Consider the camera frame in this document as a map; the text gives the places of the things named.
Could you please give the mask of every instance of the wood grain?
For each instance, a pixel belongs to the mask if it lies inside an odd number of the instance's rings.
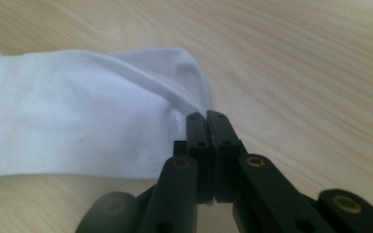
[[[214,110],[299,191],[340,187],[373,204],[373,1],[0,0],[5,54],[151,47],[189,50]],[[149,184],[0,178],[0,232],[73,232],[101,193]],[[230,206],[200,212],[198,232],[237,232]]]

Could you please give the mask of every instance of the black mechanical linkage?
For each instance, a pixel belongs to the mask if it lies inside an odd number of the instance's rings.
[[[238,157],[246,152],[231,123],[223,114],[208,111],[208,125],[215,148],[215,198],[220,203],[230,203],[235,198],[234,168]]]
[[[186,118],[186,140],[157,184],[138,197],[112,192],[99,198],[78,233],[193,233],[196,204],[233,203],[241,233],[373,232],[373,207],[340,189],[319,200],[299,193],[266,157],[248,154],[228,118],[209,111]]]
[[[198,165],[188,156],[168,159],[138,232],[192,233],[196,225]]]

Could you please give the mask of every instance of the fabric fold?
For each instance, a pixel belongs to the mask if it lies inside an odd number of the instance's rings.
[[[0,176],[156,178],[185,117],[210,109],[183,49],[0,56]]]

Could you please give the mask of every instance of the screw hole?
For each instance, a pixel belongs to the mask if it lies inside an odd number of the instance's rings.
[[[359,214],[362,212],[362,207],[356,202],[354,199],[343,196],[343,195],[336,195],[332,197],[332,202],[341,210],[351,213],[351,214]]]
[[[189,161],[184,158],[178,158],[173,162],[174,166],[179,169],[184,169],[189,166]]]
[[[156,225],[156,233],[171,233],[174,231],[174,225],[169,221],[161,221]]]
[[[258,157],[249,157],[249,158],[247,158],[246,161],[247,161],[248,165],[253,166],[253,167],[262,167],[263,165],[265,165],[264,160],[262,160]]]
[[[314,233],[316,231],[314,224],[309,220],[297,219],[295,225],[299,230],[305,233]]]

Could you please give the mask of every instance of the table surface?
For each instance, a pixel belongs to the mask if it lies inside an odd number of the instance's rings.
[[[302,193],[339,187],[373,204],[373,1],[0,0],[0,51],[183,47],[214,110]],[[0,232],[74,232],[102,194],[154,180],[0,178]],[[231,206],[197,232],[238,232]]]

